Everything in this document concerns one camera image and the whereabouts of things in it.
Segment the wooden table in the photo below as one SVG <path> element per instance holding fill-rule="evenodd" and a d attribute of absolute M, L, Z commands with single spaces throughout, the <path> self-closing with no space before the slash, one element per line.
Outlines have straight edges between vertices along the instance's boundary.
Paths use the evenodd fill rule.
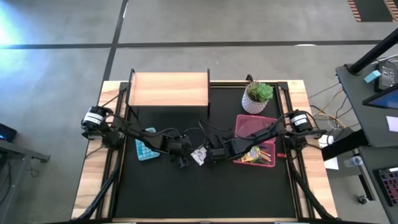
<path fill-rule="evenodd" d="M 287 82 L 290 91 L 290 99 L 292 102 L 293 109 L 296 110 L 304 110 L 311 113 L 310 105 L 308 102 L 307 92 L 305 91 L 305 85 L 302 80 L 262 80 L 261 82 Z M 120 81 L 106 81 L 103 83 L 103 87 L 101 90 L 101 95 L 99 98 L 99 105 L 109 101 L 111 98 L 115 97 L 119 93 Z M 287 104 L 285 102 L 284 92 L 281 92 L 282 105 L 284 108 L 284 112 L 287 111 Z M 111 109 L 115 109 L 116 100 L 107 105 L 107 107 Z M 316 140 L 308 139 L 308 142 L 311 144 L 318 144 Z M 101 144 L 101 140 L 90 141 L 87 149 L 87 153 L 97 149 Z M 117 152 L 113 152 L 113 158 L 116 158 Z M 106 160 L 107 149 L 101 149 L 98 152 L 90 155 L 85 160 L 83 170 L 81 173 L 80 183 L 78 187 L 78 191 L 76 194 L 76 200 L 72 211 L 72 218 L 78 217 L 81 215 L 86 207 L 92 202 L 95 198 L 96 194 L 101 188 L 101 180 L 103 177 L 105 160 Z M 309 187 L 311 191 L 314 193 L 318 201 L 326 208 L 328 213 L 337 217 L 337 212 L 335 208 L 335 203 L 333 201 L 333 196 L 331 194 L 330 185 L 328 181 L 328 177 L 326 174 L 325 165 L 323 163 L 323 158 L 321 151 L 314 147 L 306 147 L 303 151 L 303 159 L 305 164 L 305 170 L 307 173 L 307 179 L 309 183 Z M 304 197 L 303 192 L 300 187 L 299 195 L 300 195 L 300 203 L 302 205 L 303 216 L 308 217 L 307 204 Z M 109 188 L 105 199 L 104 199 L 104 207 L 103 207 L 103 217 L 106 217 L 108 214 L 109 207 L 109 197 L 111 194 L 112 188 Z M 272 222 L 272 221 L 280 221 L 280 222 L 294 222 L 297 221 L 295 218 L 217 218 L 217 219 L 142 219 L 142 218 L 115 218 L 115 222 Z"/>

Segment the computer monitor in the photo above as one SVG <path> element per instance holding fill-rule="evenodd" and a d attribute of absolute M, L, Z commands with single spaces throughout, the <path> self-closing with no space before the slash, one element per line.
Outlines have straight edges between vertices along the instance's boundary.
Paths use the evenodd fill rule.
<path fill-rule="evenodd" d="M 398 110 L 398 84 L 369 97 L 362 102 L 366 106 Z"/>

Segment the potted plant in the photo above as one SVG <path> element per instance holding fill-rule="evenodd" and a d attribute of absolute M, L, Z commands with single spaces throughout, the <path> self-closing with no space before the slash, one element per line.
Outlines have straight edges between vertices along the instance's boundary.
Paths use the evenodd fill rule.
<path fill-rule="evenodd" d="M 243 93 L 243 109 L 251 114 L 260 113 L 274 96 L 273 92 L 273 88 L 265 83 L 251 82 Z"/>

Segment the blue sticky note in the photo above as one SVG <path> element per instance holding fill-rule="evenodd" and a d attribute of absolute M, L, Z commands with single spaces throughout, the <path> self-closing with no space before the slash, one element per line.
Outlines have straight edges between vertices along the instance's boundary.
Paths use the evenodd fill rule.
<path fill-rule="evenodd" d="M 369 83 L 373 80 L 375 80 L 377 77 L 381 76 L 381 73 L 377 70 L 371 72 L 369 75 L 367 75 L 367 77 L 365 77 L 365 82 Z"/>

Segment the white plant pot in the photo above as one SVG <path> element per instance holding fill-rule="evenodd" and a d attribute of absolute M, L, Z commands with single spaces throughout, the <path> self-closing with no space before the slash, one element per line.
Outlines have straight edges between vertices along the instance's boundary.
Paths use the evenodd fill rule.
<path fill-rule="evenodd" d="M 244 93 L 243 93 L 242 107 L 248 113 L 258 114 L 261 111 L 263 111 L 263 109 L 266 107 L 268 100 L 265 102 L 262 102 L 262 103 L 252 101 L 252 99 L 250 99 L 250 97 L 248 95 L 249 85 L 246 87 L 246 89 L 244 90 Z"/>

